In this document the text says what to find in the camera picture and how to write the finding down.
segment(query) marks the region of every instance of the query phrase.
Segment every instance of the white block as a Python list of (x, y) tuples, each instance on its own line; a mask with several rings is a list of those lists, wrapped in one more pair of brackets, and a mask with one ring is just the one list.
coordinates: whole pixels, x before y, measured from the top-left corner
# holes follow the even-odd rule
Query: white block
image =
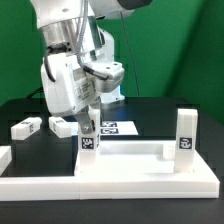
[(94, 122), (95, 131), (91, 134), (83, 134), (81, 128), (78, 128), (79, 150), (93, 151), (100, 144), (100, 110), (89, 110), (89, 117)]
[(175, 172), (194, 171), (198, 113), (195, 109), (178, 109)]
[(12, 160), (11, 146), (0, 147), (0, 176)]
[(41, 118), (30, 117), (11, 127), (12, 140), (25, 140), (40, 129), (41, 123)]
[(49, 127), (59, 138), (68, 138), (78, 132), (77, 122), (66, 122), (61, 117), (50, 117)]

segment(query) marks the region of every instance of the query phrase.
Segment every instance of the white tray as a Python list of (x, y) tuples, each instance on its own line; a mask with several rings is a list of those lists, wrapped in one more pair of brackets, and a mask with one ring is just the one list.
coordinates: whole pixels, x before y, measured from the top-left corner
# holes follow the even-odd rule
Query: white tray
[(193, 173), (174, 173), (166, 144), (175, 142), (101, 141), (94, 162), (78, 165), (75, 176), (0, 178), (0, 201), (217, 198), (219, 180), (200, 155), (195, 151)]

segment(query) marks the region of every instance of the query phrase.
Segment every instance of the black table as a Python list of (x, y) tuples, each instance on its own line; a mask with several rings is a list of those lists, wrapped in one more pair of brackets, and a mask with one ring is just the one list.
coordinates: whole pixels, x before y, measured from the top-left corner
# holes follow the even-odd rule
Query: black table
[[(103, 139), (174, 140), (177, 108), (192, 107), (179, 98), (127, 98), (123, 106), (103, 110), (102, 118), (132, 120), (139, 136)], [(11, 141), (10, 127), (31, 116), (42, 118), (41, 130), (25, 141)], [(13, 155), (2, 176), (72, 175), (72, 140), (49, 130), (49, 116), (43, 99), (11, 100), (0, 108), (0, 145), (11, 145)], [(219, 199), (0, 202), (0, 223), (223, 223), (223, 136), (224, 127), (199, 110), (197, 151), (221, 182)]]

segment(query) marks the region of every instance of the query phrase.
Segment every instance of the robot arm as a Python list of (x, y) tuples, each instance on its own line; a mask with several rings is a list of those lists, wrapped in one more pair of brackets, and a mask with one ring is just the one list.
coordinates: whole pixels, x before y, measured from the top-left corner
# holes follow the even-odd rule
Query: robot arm
[(96, 17), (132, 10), (152, 0), (30, 0), (47, 51), (41, 77), (53, 116), (74, 115), (83, 134), (94, 131), (88, 106), (123, 80), (124, 69), (106, 59)]

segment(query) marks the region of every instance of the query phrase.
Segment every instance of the green background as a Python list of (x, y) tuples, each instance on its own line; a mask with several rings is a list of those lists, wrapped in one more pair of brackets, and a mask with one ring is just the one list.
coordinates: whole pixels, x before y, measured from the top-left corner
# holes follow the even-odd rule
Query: green background
[[(41, 86), (44, 49), (29, 0), (0, 1), (0, 105)], [(224, 1), (154, 0), (125, 19), (141, 97), (178, 96), (224, 124)], [(137, 96), (121, 20), (99, 21), (126, 70), (122, 93)]]

